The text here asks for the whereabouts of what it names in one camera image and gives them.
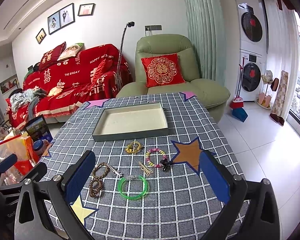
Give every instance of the white tile floor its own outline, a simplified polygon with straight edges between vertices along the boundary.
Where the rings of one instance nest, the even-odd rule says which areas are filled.
[[[273,122],[256,103],[245,103],[244,109],[244,123],[225,114],[218,125],[246,179],[271,181],[286,240],[300,222],[300,136],[288,122],[283,127]]]

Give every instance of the checkered tablecloth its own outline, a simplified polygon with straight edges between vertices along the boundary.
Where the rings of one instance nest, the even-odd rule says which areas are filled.
[[[169,135],[165,137],[136,139],[144,149],[136,155],[124,151],[133,140],[95,142],[92,131],[104,108],[160,102],[165,112]],[[144,95],[129,98],[113,98],[93,106],[84,103],[64,124],[50,148],[51,158],[43,158],[48,173],[43,180],[50,180],[56,174],[63,174],[70,164],[91,150],[96,155],[96,163],[107,162],[125,176],[143,175],[138,162],[146,163],[145,152],[151,148],[164,150],[169,160],[177,153],[171,141],[188,143],[199,138],[203,149],[216,153],[219,163],[225,165],[232,174],[242,174],[242,170],[230,146],[209,112],[196,97],[187,98],[183,93]],[[162,156],[151,155],[158,163]],[[119,179],[108,173],[100,195],[91,198],[88,194],[88,179],[81,191],[82,204],[97,209],[85,219],[85,227],[95,239],[200,239],[220,213],[223,203],[212,191],[203,172],[197,175],[187,164],[176,164],[168,171],[151,168],[154,173],[146,177],[149,189],[139,200],[125,200],[117,191]],[[103,173],[100,168],[97,174]],[[130,195],[142,191],[142,182],[132,180],[125,184]],[[61,224],[51,206],[47,203],[55,226]],[[247,211],[248,202],[242,206],[238,218],[230,232],[235,234]]]

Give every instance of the wall socket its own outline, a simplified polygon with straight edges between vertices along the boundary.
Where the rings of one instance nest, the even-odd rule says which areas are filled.
[[[161,31],[162,26],[161,25],[146,25],[145,31]]]

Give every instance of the metal bolt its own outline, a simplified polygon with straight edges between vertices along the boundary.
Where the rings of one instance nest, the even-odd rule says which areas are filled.
[[[262,182],[263,184],[270,185],[269,179],[263,179]]]
[[[25,184],[26,184],[26,185],[28,185],[28,184],[30,184],[30,183],[31,183],[31,179],[26,179],[26,180],[25,180]]]
[[[53,176],[53,181],[59,181],[61,180],[61,175],[54,175]]]
[[[240,175],[234,174],[233,175],[234,180],[239,181],[242,180],[242,177]]]

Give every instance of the leather chair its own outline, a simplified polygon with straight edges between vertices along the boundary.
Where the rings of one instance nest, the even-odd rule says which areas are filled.
[[[178,54],[181,74],[186,83],[147,88],[146,72],[141,58],[173,53]],[[183,91],[191,91],[197,95],[214,120],[220,121],[230,92],[213,80],[200,78],[194,48],[189,39],[178,34],[159,34],[141,38],[136,50],[136,81],[125,85],[116,97]]]

